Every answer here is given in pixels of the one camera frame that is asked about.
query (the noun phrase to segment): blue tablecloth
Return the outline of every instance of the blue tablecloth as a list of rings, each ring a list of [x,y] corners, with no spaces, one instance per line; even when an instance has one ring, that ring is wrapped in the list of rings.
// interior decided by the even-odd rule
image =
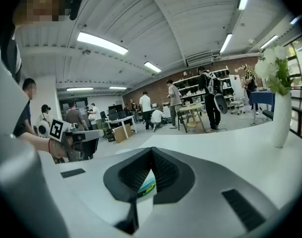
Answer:
[[[275,105],[275,93],[271,91],[252,92],[250,94],[249,104],[269,104],[271,105],[271,111],[274,112]]]

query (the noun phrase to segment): ceiling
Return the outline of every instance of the ceiling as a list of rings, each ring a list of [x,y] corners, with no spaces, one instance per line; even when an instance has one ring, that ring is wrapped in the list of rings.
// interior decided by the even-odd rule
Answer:
[[[83,0],[75,21],[41,22],[16,31],[22,72],[34,78],[55,74],[59,98],[70,97],[68,87],[80,86],[94,87],[81,95],[122,94],[109,87],[130,91],[185,69],[189,56],[218,55],[228,33],[233,36],[224,57],[255,53],[250,38],[262,45],[275,34],[280,42],[299,31],[291,27],[293,16],[280,0],[248,0],[243,11],[237,9],[239,1]],[[123,56],[78,42],[80,31],[129,51]],[[146,61],[162,72],[145,67]]]

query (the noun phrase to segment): white vase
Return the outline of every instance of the white vase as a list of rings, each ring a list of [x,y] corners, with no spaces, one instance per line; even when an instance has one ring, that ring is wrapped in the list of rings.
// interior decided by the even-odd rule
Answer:
[[[292,119],[291,94],[284,96],[275,94],[272,142],[277,148],[282,148],[288,137]]]

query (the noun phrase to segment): white table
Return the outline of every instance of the white table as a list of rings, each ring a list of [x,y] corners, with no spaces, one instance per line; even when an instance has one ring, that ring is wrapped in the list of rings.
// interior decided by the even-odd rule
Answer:
[[[134,118],[133,118],[133,117],[134,117],[134,116],[128,116],[128,117],[126,117],[126,118],[122,118],[122,119],[118,119],[118,120],[114,120],[114,121],[105,121],[105,122],[108,124],[109,129],[111,129],[111,126],[110,126],[111,123],[120,123],[120,122],[121,122],[122,127],[123,127],[123,130],[124,130],[124,133],[125,133],[125,137],[126,137],[127,139],[129,139],[129,136],[127,135],[127,132],[126,132],[126,129],[125,129],[124,121],[130,120],[130,119],[131,119],[131,120],[132,120],[132,123],[133,123],[133,126],[134,126],[135,134],[137,134],[137,129],[136,129],[136,125],[135,125],[135,122],[134,122]]]
[[[268,122],[222,133],[154,135],[141,147],[165,148],[223,165],[281,208],[302,189],[302,139],[290,132],[284,147],[275,148],[271,131]]]

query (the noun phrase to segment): brick wall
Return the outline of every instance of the brick wall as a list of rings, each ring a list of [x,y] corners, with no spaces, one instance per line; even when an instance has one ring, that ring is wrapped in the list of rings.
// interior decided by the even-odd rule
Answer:
[[[240,59],[218,61],[218,62],[213,63],[213,66],[205,65],[205,68],[210,71],[214,71],[214,70],[225,69],[226,66],[228,66],[230,74],[232,74],[232,75],[236,74],[236,75],[239,75],[240,78],[242,78],[244,76],[244,71],[240,70],[238,73],[236,73],[235,69],[239,68],[240,66],[242,66],[244,64],[254,66],[256,63],[257,63],[257,57],[246,57],[246,58],[240,58]],[[153,83],[145,85],[128,94],[125,94],[123,96],[124,103],[129,104],[130,99],[133,99],[138,104],[143,91],[147,91],[148,96],[151,99],[151,104],[157,103],[158,105],[161,105],[164,102],[168,102],[169,99],[166,97],[168,95],[168,88],[166,85],[166,80],[171,79],[173,82],[175,82],[175,81],[180,80],[181,78],[188,78],[188,77],[197,75],[196,68],[188,69],[185,71],[187,72],[187,76],[183,75],[183,71],[178,72],[171,76],[159,79]],[[258,87],[261,87],[262,86],[261,80],[258,79],[257,84],[258,84]]]

